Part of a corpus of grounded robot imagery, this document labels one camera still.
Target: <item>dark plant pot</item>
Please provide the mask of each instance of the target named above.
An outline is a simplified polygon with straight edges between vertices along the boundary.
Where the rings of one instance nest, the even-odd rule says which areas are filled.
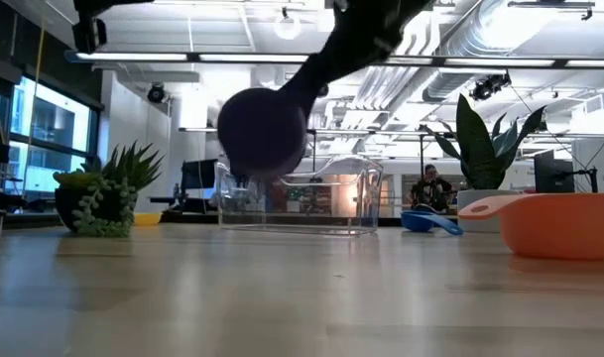
[[[99,201],[99,207],[92,209],[95,218],[101,218],[113,222],[121,222],[121,197],[116,191],[102,191],[103,199]],[[85,189],[58,188],[55,190],[55,206],[61,222],[72,232],[76,233],[74,221],[77,219],[72,212],[81,210],[79,202],[89,194]]]

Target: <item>box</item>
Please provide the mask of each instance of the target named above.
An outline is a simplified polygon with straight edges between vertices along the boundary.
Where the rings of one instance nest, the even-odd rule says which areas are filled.
[[[218,163],[220,227],[346,236],[374,232],[382,171],[364,157],[337,156],[315,173],[259,181],[238,179]]]

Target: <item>orange plastic bowl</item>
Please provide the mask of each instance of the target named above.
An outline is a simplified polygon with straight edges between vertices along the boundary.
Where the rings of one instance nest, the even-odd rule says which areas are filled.
[[[504,195],[476,201],[463,219],[500,215],[501,234],[531,258],[604,260],[604,193]]]

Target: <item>table surface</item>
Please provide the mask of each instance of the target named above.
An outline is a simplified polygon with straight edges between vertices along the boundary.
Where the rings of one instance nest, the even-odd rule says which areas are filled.
[[[604,262],[493,235],[0,238],[0,357],[604,356]]]

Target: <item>window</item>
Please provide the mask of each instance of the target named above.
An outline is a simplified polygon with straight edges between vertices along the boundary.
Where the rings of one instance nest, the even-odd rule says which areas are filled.
[[[16,178],[22,178],[26,171],[26,180],[23,182],[7,180],[4,191],[9,194],[22,194],[25,189],[26,199],[29,202],[39,198],[55,198],[55,189],[59,184],[53,178],[53,174],[75,171],[85,163],[84,157],[35,146],[31,146],[29,151],[27,144],[14,141],[11,142],[9,157],[8,173]]]
[[[22,78],[15,86],[11,132],[87,152],[90,108],[40,84]]]

